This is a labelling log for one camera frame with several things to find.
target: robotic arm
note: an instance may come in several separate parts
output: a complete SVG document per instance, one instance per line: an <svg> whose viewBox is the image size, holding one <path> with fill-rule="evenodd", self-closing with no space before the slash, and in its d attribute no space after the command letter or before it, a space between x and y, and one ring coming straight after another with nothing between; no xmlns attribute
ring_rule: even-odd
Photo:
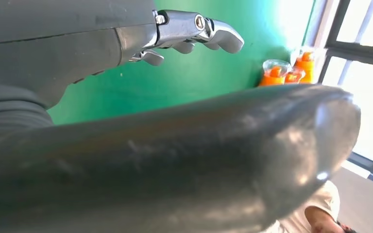
<svg viewBox="0 0 373 233"><path fill-rule="evenodd" d="M153 49L244 41L152 0L0 0L0 233L252 233L312 195L351 152L352 96L318 85L233 93L54 126L66 87Z"/></svg>
<svg viewBox="0 0 373 233"><path fill-rule="evenodd" d="M221 21L155 9L152 0L0 0L0 85L51 108L88 75L128 61L161 64L154 48L189 53L203 43L236 53L244 44Z"/></svg>

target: shoulder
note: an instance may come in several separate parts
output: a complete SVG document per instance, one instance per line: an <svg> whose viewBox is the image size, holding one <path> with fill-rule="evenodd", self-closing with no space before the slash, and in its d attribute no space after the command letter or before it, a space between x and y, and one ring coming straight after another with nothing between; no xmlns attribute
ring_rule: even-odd
<svg viewBox="0 0 373 233"><path fill-rule="evenodd" d="M331 181L327 181L307 202L308 206L316 206L332 216L334 221L339 213L338 188Z"/></svg>
<svg viewBox="0 0 373 233"><path fill-rule="evenodd" d="M260 233L288 233L288 231L281 226L281 223L277 220L274 224Z"/></svg>

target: window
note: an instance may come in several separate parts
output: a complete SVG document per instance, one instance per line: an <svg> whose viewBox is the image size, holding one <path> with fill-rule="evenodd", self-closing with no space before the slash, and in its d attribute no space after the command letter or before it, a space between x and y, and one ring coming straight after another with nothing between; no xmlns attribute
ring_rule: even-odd
<svg viewBox="0 0 373 233"><path fill-rule="evenodd" d="M342 163L342 167L347 169L347 170L350 170L352 171L353 173L357 174L358 176L361 176L363 178L368 178L368 176L371 174L369 171L367 171L366 169L360 167L360 166L357 166L353 163L351 163L350 161L344 161L344 163Z"/></svg>
<svg viewBox="0 0 373 233"><path fill-rule="evenodd" d="M348 161L373 177L373 0L339 1L326 47L319 82L354 94L362 118Z"/></svg>

